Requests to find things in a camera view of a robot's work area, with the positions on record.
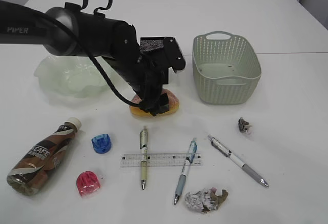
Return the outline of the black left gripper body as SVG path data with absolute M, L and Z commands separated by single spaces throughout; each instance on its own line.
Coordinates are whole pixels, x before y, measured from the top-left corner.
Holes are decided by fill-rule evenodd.
M 159 98 L 168 80 L 168 67 L 150 53 L 143 53 L 134 26 L 120 24 L 113 31 L 111 52 L 102 57 L 140 98 Z

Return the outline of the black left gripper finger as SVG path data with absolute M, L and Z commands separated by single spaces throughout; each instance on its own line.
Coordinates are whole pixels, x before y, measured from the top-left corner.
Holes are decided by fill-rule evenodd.
M 150 110 L 152 116 L 158 114 L 164 114 L 169 111 L 169 97 L 167 93 L 164 93 L 160 96 L 159 100 L 156 102 L 154 107 Z
M 147 86 L 145 94 L 139 103 L 140 109 L 146 113 L 151 113 L 158 108 L 158 101 L 160 97 L 160 88 Z

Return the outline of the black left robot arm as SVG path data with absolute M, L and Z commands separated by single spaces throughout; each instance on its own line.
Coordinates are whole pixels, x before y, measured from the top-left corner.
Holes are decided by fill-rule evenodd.
M 1 1 L 1 43 L 43 45 L 57 56 L 86 56 L 124 103 L 152 116 L 169 111 L 169 98 L 162 93 L 163 70 L 142 53 L 134 26 L 124 21 L 53 8 L 42 13 Z M 115 88 L 96 60 L 101 56 L 140 97 L 136 104 Z

